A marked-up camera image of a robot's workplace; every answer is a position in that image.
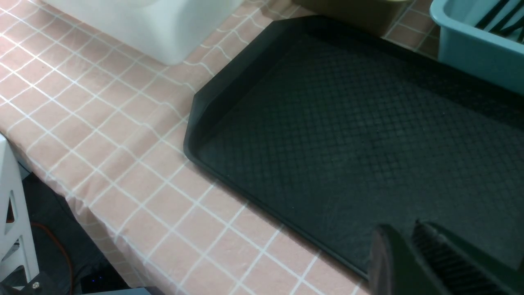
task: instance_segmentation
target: white container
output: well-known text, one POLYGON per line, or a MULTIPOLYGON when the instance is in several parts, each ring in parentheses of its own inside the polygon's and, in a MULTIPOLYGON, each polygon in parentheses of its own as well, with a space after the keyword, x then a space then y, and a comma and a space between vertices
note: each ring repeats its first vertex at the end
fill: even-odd
MULTIPOLYGON (((517 30, 508 39, 489 33, 520 0, 510 0, 486 28, 475 25, 499 0, 433 0, 431 17, 441 26, 439 61, 524 94, 524 45, 514 40, 517 30)), ((508 23, 524 15, 521 9, 508 23)))
POLYGON ((200 45, 242 0, 43 0, 173 65, 200 45))

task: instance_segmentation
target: tablecloth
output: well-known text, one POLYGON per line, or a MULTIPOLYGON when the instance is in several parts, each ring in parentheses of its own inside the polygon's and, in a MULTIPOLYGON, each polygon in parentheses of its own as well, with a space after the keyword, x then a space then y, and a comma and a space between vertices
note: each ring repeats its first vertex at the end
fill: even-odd
MULTIPOLYGON (((435 57, 431 0, 386 36, 435 57)), ((366 294, 363 282, 182 153, 192 96, 271 21, 310 14, 248 0, 164 66, 37 0, 0 0, 0 132, 63 195, 126 282, 166 295, 366 294)))

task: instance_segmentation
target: white chair leg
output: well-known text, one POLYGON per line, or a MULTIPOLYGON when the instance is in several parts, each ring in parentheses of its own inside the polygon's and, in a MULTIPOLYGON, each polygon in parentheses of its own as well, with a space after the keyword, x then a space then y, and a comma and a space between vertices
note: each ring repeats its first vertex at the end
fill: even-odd
POLYGON ((18 163, 9 143, 1 134, 0 259, 0 281, 20 266, 24 267, 28 282, 33 280, 39 272, 18 163), (14 216, 12 223, 6 222, 9 201, 14 216), (16 241, 19 242, 19 248, 13 252, 13 245, 16 241))

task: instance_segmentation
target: black tray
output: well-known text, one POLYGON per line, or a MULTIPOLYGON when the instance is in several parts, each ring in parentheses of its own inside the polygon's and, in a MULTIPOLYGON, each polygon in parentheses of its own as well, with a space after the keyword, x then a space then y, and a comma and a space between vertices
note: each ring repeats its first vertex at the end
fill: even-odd
POLYGON ((323 17, 272 23, 194 98, 187 157, 366 278, 436 222, 517 268, 524 99, 323 17))

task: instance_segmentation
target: orange cable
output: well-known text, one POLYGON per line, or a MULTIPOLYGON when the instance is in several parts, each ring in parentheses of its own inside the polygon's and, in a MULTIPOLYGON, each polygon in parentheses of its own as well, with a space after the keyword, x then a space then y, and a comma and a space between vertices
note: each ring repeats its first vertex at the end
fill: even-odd
MULTIPOLYGON (((10 220, 10 219, 7 220, 7 223, 13 223, 13 222, 14 220, 10 220)), ((47 228, 47 226, 42 225, 40 223, 36 223, 36 222, 31 222, 31 226, 38 227, 42 229, 43 231, 45 231, 46 234, 49 236, 49 238, 51 238, 51 240, 55 243, 55 245, 57 245, 60 252, 62 252, 62 255, 64 256, 67 262, 67 265, 69 267, 69 280, 71 281, 71 288, 69 288, 69 295, 72 295, 73 294, 73 283, 74 283, 73 282, 73 264, 71 264, 71 259, 69 259, 69 255, 67 254, 62 244, 54 236, 54 234, 49 230, 49 228, 47 228)))

